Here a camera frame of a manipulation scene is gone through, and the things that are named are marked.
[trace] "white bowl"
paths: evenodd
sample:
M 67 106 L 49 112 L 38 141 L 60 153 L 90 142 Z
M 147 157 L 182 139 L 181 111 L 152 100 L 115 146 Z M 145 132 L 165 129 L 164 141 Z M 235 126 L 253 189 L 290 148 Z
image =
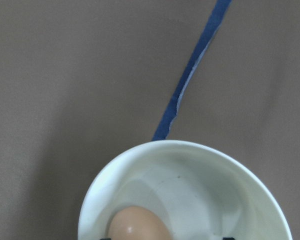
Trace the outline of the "white bowl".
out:
M 252 172 L 193 142 L 145 143 L 107 164 L 84 198 L 78 240 L 105 238 L 114 214 L 128 206 L 158 215 L 173 240 L 292 240 L 278 203 Z

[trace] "bowl rim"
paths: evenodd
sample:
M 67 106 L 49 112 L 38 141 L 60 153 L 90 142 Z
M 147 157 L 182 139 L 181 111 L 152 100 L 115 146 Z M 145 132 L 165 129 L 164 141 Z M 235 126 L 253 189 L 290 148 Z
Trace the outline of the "bowl rim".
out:
M 185 141 L 185 140 L 176 140 L 176 139 L 169 139 L 169 140 L 156 140 L 156 141 L 150 141 L 150 142 L 145 142 L 139 145 L 136 145 L 134 147 L 129 148 L 128 150 L 120 153 L 119 155 L 117 155 L 116 157 L 114 157 L 111 161 L 109 161 L 101 170 L 100 172 L 96 175 L 96 177 L 93 179 L 92 183 L 90 184 L 81 208 L 80 208 L 80 214 L 79 214 L 79 218 L 78 218 L 78 229 L 77 229 L 77 237 L 79 239 L 79 232 L 80 232 L 80 225 L 81 225 L 81 221 L 82 221 L 82 212 L 85 208 L 86 205 L 86 201 L 88 200 L 91 191 L 94 187 L 95 182 L 97 181 L 97 179 L 99 178 L 99 176 L 112 164 L 115 164 L 115 162 L 122 160 L 122 156 L 126 155 L 132 151 L 136 151 L 139 150 L 141 148 L 144 147 L 162 147 L 164 145 L 184 145 L 184 146 L 188 146 L 188 147 L 195 147 L 195 148 L 199 148 L 199 149 L 203 149 L 206 150 L 208 152 L 211 152 L 213 154 L 216 154 L 226 160 L 228 160 L 229 162 L 231 162 L 233 165 L 235 165 L 236 167 L 238 167 L 239 169 L 243 170 L 246 174 L 249 175 L 249 177 L 251 177 L 255 183 L 257 183 L 262 190 L 264 191 L 264 193 L 267 195 L 267 197 L 271 200 L 271 202 L 273 203 L 275 209 L 277 210 L 277 212 L 279 213 L 280 216 L 280 220 L 283 223 L 286 235 L 288 236 L 289 240 L 292 240 L 292 234 L 291 234 L 291 230 L 290 227 L 288 225 L 287 219 L 282 211 L 282 209 L 280 208 L 278 202 L 276 201 L 275 197 L 272 195 L 272 193 L 269 191 L 269 189 L 265 186 L 265 184 L 252 172 L 250 171 L 246 166 L 244 166 L 242 163 L 238 162 L 237 160 L 235 160 L 234 158 L 232 158 L 231 156 L 206 145 L 200 144 L 200 143 L 195 143 L 195 142 L 191 142 L 191 141 Z

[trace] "gray background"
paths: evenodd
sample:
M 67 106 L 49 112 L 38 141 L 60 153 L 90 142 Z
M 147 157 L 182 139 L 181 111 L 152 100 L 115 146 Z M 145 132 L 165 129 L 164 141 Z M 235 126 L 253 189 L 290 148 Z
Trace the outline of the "gray background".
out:
M 0 240 L 76 239 L 100 169 L 145 143 L 214 0 L 0 1 Z M 300 0 L 235 0 L 169 139 L 252 170 L 300 239 Z

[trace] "brown egg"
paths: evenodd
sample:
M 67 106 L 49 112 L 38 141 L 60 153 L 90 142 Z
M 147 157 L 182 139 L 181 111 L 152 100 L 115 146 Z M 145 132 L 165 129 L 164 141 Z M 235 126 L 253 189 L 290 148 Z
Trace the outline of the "brown egg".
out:
M 172 240 L 159 217 L 140 206 L 119 211 L 110 223 L 108 237 L 111 240 Z

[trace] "blue painter's tape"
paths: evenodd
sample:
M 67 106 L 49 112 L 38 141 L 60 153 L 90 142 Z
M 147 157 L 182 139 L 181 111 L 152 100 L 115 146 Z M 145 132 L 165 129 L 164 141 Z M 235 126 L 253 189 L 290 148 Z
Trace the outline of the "blue painter's tape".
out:
M 216 2 L 214 9 L 208 19 L 208 22 L 205 25 L 205 28 L 199 38 L 199 41 L 193 50 L 190 60 L 186 65 L 180 81 L 170 99 L 170 102 L 165 109 L 162 119 L 154 133 L 152 141 L 164 140 L 167 138 L 172 123 L 177 117 L 180 103 L 188 86 L 188 83 L 193 76 L 198 64 L 200 63 L 203 55 L 205 54 L 213 36 L 218 31 L 218 28 L 220 27 L 220 24 L 230 3 L 231 0 L 218 0 Z

